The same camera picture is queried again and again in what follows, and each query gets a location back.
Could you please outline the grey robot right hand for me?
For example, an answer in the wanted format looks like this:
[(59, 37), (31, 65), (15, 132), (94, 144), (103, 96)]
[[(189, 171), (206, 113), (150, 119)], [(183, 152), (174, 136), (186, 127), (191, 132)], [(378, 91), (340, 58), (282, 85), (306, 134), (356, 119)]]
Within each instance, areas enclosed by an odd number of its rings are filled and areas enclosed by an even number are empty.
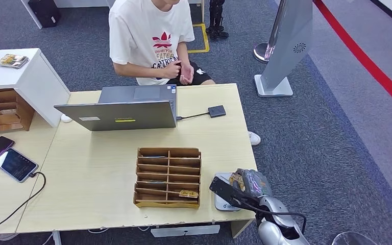
[(242, 177), (244, 192), (256, 198), (272, 197), (273, 192), (265, 175), (254, 169), (241, 169), (236, 171)]

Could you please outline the person's right hand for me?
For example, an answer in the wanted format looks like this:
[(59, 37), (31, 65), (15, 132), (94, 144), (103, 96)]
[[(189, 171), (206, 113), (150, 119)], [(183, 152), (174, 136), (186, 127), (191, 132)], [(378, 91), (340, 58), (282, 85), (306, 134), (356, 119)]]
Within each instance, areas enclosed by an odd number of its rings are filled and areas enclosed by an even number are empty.
[(176, 78), (179, 75), (181, 69), (180, 63), (181, 63), (180, 60), (176, 60), (168, 64), (165, 68), (163, 68), (161, 71), (162, 78), (165, 79)]

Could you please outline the person's left hand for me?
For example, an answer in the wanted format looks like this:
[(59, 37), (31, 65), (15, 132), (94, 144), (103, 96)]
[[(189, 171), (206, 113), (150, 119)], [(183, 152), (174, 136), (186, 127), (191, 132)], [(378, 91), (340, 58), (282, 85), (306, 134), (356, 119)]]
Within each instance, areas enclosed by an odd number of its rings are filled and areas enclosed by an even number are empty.
[(193, 82), (194, 68), (190, 64), (181, 65), (180, 83), (190, 85)]

